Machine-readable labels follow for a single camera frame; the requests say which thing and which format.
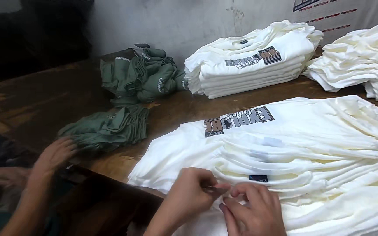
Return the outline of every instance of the wooden table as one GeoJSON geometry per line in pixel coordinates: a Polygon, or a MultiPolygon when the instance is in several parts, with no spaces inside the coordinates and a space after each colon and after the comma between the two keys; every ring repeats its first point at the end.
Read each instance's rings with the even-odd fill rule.
{"type": "MultiPolygon", "coordinates": [[[[130,51],[102,58],[124,56],[130,51]]],[[[112,108],[110,94],[101,88],[100,57],[0,82],[0,134],[41,152],[59,129],[83,116],[112,108]]],[[[151,140],[175,130],[180,124],[214,118],[258,105],[293,97],[329,98],[357,94],[365,98],[363,86],[325,92],[304,76],[287,83],[209,100],[189,91],[159,99],[148,107],[148,138],[118,148],[97,159],[81,157],[80,166],[126,182],[151,140]]],[[[378,102],[369,99],[378,106],[378,102]]]]}

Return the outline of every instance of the hand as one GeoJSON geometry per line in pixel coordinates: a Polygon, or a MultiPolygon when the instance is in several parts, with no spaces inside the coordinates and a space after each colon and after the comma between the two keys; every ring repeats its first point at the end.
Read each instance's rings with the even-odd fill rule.
{"type": "Polygon", "coordinates": [[[52,176],[63,163],[77,152],[76,148],[76,144],[69,137],[60,138],[50,144],[34,164],[31,174],[33,179],[52,176]]]}
{"type": "Polygon", "coordinates": [[[276,193],[265,185],[238,184],[231,191],[232,197],[244,195],[250,207],[238,203],[232,198],[224,198],[220,208],[224,213],[228,236],[286,236],[282,220],[281,203],[276,193]],[[244,223],[247,230],[240,231],[237,220],[244,223]]]}
{"type": "Polygon", "coordinates": [[[30,169],[23,167],[0,167],[0,185],[24,188],[29,178],[30,169]]]}
{"type": "Polygon", "coordinates": [[[210,209],[221,193],[216,191],[207,193],[201,185],[220,189],[231,187],[229,183],[219,184],[209,170],[183,168],[144,235],[171,235],[188,220],[210,209]]]}

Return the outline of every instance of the pile of green t-shirts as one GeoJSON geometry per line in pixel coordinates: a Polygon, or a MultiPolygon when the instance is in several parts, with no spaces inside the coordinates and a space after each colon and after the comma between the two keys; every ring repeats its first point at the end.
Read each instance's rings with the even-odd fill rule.
{"type": "Polygon", "coordinates": [[[164,50],[143,48],[142,56],[100,60],[102,87],[116,95],[115,107],[125,107],[187,89],[185,72],[164,50]]]}
{"type": "Polygon", "coordinates": [[[97,112],[63,127],[58,136],[71,136],[79,150],[112,151],[146,138],[147,117],[148,109],[140,105],[97,112]]]}

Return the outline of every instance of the fabric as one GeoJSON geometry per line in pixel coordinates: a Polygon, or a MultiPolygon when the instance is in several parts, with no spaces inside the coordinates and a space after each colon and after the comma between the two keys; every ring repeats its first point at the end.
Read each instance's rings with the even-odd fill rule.
{"type": "Polygon", "coordinates": [[[220,38],[186,59],[185,78],[193,94],[206,94],[209,99],[283,83],[288,80],[275,83],[262,80],[302,70],[322,36],[321,31],[307,23],[284,20],[243,37],[220,38]],[[223,86],[237,87],[239,83],[249,86],[223,91],[226,89],[223,86]]]}
{"type": "MultiPolygon", "coordinates": [[[[128,183],[167,194],[190,166],[231,184],[267,185],[289,235],[378,228],[378,107],[356,95],[297,97],[182,124],[151,142],[128,183]]],[[[176,235],[226,236],[221,202],[176,235]]]]}
{"type": "Polygon", "coordinates": [[[66,125],[58,137],[71,136],[80,150],[108,152],[146,138],[147,117],[148,109],[139,105],[97,112],[66,125]]]}
{"type": "Polygon", "coordinates": [[[326,91],[365,83],[367,98],[378,100],[378,25],[356,30],[323,47],[304,72],[326,91]]]}
{"type": "Polygon", "coordinates": [[[176,90],[186,90],[184,72],[177,69],[172,57],[149,45],[140,46],[137,54],[141,56],[100,60],[102,87],[116,95],[111,100],[115,107],[152,102],[176,90]]]}

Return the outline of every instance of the dark background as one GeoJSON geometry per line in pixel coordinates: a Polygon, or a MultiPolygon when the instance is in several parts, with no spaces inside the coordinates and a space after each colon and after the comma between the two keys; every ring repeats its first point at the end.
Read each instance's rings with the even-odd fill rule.
{"type": "Polygon", "coordinates": [[[21,10],[0,13],[0,81],[87,59],[93,2],[21,0],[21,10]]]}

